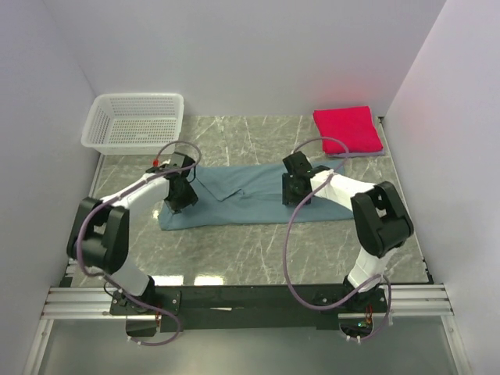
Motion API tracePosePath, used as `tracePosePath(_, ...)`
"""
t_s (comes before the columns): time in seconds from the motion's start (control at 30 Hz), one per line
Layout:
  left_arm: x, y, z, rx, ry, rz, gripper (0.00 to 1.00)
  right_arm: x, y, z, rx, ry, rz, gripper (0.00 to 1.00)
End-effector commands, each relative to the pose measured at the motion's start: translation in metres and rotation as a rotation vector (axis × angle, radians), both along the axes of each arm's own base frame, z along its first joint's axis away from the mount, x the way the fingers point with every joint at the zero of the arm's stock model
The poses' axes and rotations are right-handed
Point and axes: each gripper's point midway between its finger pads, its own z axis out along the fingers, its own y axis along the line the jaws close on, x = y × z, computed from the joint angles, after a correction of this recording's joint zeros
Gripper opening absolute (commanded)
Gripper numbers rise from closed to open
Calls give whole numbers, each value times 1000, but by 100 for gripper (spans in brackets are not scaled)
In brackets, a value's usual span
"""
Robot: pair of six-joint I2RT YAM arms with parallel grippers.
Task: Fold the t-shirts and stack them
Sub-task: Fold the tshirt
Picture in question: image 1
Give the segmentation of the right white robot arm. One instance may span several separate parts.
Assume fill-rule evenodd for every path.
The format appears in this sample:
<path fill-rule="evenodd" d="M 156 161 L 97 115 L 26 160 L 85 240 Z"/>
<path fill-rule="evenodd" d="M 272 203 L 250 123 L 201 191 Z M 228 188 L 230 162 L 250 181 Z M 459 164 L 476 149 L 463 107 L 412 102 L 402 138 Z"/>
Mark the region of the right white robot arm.
<path fill-rule="evenodd" d="M 359 312 L 370 303 L 369 291 L 382 280 L 388 261 L 414 233 L 413 222 L 395 186 L 371 184 L 336 173 L 327 166 L 312 166 L 303 152 L 283 159 L 282 203 L 295 207 L 292 216 L 322 198 L 352 212 L 361 245 L 343 292 L 345 307 Z"/>

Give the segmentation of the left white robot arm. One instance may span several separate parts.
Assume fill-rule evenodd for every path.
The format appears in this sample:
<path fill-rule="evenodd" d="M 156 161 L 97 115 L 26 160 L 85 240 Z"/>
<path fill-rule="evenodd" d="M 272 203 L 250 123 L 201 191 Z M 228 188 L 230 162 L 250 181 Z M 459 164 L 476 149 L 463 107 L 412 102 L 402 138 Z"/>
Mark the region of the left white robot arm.
<path fill-rule="evenodd" d="M 170 159 L 154 161 L 135 183 L 104 198 L 87 197 L 78 206 L 67 255 L 87 269 L 98 270 L 128 293 L 128 304 L 146 314 L 156 304 L 155 282 L 139 270 L 129 256 L 130 222 L 157 202 L 165 202 L 174 213 L 198 201 L 188 177 L 195 175 L 197 162 L 175 152 Z"/>

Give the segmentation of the blue-grey t shirt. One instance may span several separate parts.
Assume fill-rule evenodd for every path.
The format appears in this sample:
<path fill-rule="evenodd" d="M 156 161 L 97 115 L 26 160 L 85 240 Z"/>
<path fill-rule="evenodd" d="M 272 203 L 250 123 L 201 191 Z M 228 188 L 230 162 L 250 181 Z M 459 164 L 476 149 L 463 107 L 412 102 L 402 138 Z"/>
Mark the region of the blue-grey t shirt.
<path fill-rule="evenodd" d="M 198 202 L 173 213 L 163 206 L 161 230 L 232 224 L 287 223 L 294 206 L 282 204 L 282 164 L 199 166 L 191 182 Z"/>

